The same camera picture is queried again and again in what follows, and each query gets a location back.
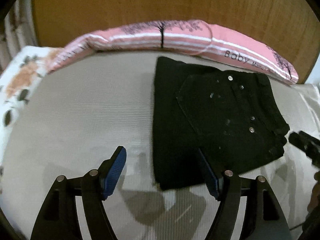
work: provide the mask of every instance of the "pink pillow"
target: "pink pillow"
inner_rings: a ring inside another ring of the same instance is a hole
[[[57,70],[97,50],[163,49],[198,56],[297,83],[291,63],[272,48],[239,32],[201,20],[152,21],[82,35],[69,43],[49,69]]]

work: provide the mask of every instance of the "gray fabric surface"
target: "gray fabric surface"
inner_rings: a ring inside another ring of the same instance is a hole
[[[205,238],[219,205],[206,187],[159,192],[154,185],[152,84],[159,55],[243,71],[173,53],[122,52],[95,54],[45,77],[15,124],[3,162],[0,205],[27,237],[58,175],[82,176],[123,145],[127,164],[115,193],[104,202],[118,239]],[[315,119],[298,90],[270,82],[291,129],[318,137]],[[245,176],[268,179],[292,227],[307,215],[316,169],[298,149],[288,144],[284,149],[284,157]],[[90,239],[81,198],[77,207],[83,239]],[[232,239],[239,238],[244,209],[242,198]]]

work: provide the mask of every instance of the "metal rivet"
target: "metal rivet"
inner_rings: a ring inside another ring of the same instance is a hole
[[[61,182],[61,181],[63,181],[64,180],[64,176],[63,175],[59,175],[58,177],[57,177],[57,181],[58,182]]]
[[[98,174],[98,170],[91,170],[89,174],[90,176],[96,176]]]
[[[260,181],[260,182],[265,182],[265,181],[266,181],[266,178],[263,177],[263,176],[258,176],[258,181]]]
[[[229,170],[226,170],[226,171],[224,172],[224,174],[225,174],[226,176],[228,176],[228,177],[232,177],[232,176],[233,176],[233,172],[232,172],[232,171],[229,171]]]

